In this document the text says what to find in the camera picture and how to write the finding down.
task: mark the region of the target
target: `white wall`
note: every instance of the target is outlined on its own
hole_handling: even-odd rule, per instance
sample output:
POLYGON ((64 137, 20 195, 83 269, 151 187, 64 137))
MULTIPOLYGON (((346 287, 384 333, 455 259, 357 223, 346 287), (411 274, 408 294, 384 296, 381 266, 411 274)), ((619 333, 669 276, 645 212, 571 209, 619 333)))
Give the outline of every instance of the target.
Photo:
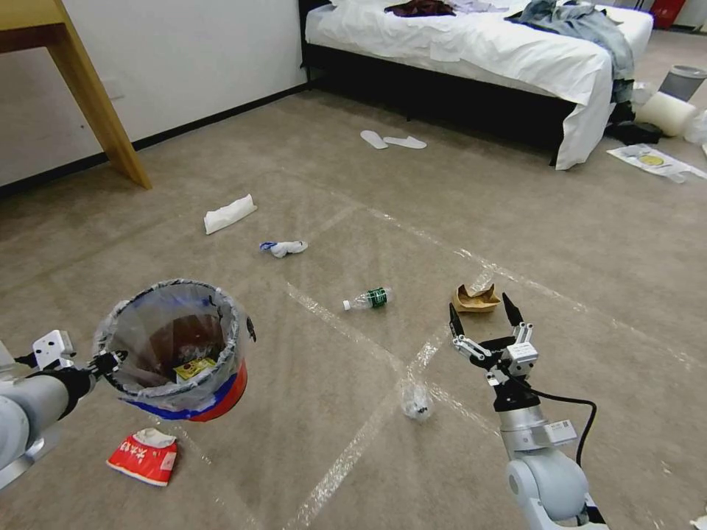
MULTIPOLYGON (((132 141, 304 82, 296 0, 64 3, 132 141)), ((0 186, 101 151, 45 49, 0 55, 0 123, 0 186)))

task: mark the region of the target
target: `white slipper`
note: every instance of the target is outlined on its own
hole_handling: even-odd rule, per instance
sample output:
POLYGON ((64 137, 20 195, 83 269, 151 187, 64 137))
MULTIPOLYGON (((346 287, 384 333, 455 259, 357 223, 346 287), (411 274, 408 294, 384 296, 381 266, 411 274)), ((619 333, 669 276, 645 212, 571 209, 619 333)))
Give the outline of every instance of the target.
POLYGON ((410 149, 424 149, 427 147, 423 141, 419 141, 417 138, 408 136, 407 138, 393 138, 391 136, 386 136, 383 138, 383 142, 386 144, 399 145, 400 147, 408 147, 410 149))
POLYGON ((361 138, 366 140, 369 144, 371 144, 373 147, 376 149, 387 149, 388 144, 386 144, 383 141, 383 138, 376 132, 376 131, 361 131, 361 138))

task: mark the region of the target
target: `wooden table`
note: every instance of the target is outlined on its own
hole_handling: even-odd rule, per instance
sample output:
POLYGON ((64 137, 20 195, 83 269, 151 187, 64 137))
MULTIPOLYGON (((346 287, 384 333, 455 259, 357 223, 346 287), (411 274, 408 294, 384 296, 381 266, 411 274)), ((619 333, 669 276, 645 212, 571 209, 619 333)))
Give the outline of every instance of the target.
POLYGON ((152 188, 61 0, 0 0, 0 53, 44 46, 113 166, 152 188))

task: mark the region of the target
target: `clear plastic wrapper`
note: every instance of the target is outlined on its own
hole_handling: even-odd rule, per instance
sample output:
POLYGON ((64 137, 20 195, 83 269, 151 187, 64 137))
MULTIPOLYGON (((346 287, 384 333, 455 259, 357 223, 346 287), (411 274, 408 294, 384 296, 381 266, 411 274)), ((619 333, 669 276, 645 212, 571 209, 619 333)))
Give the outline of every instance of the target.
POLYGON ((643 105, 648 103, 648 100, 652 98, 653 94, 656 92, 657 90, 650 83, 634 82, 633 92, 631 95, 631 103, 633 103, 633 107, 642 107, 643 105))
POLYGON ((432 398, 424 385, 410 384, 403 386, 401 397, 403 412, 411 420, 423 422, 432 414, 432 398))
POLYGON ((107 377, 125 399, 167 411, 200 411, 237 373, 248 338, 248 316, 221 289, 194 280, 155 284, 120 302, 96 331, 94 355, 126 350, 107 377), (215 365, 177 382, 174 368, 198 358, 215 365))
POLYGON ((685 139, 691 144, 707 144, 707 110, 692 119, 685 130, 685 139))

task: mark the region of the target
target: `red fire extinguisher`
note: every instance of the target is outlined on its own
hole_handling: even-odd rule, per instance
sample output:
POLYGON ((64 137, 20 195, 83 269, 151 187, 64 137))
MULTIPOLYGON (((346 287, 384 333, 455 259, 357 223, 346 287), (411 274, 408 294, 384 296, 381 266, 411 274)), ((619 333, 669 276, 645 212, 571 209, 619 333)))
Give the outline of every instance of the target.
POLYGON ((685 0, 655 0, 650 8, 655 19, 653 25, 660 29, 671 27, 684 3, 685 0))

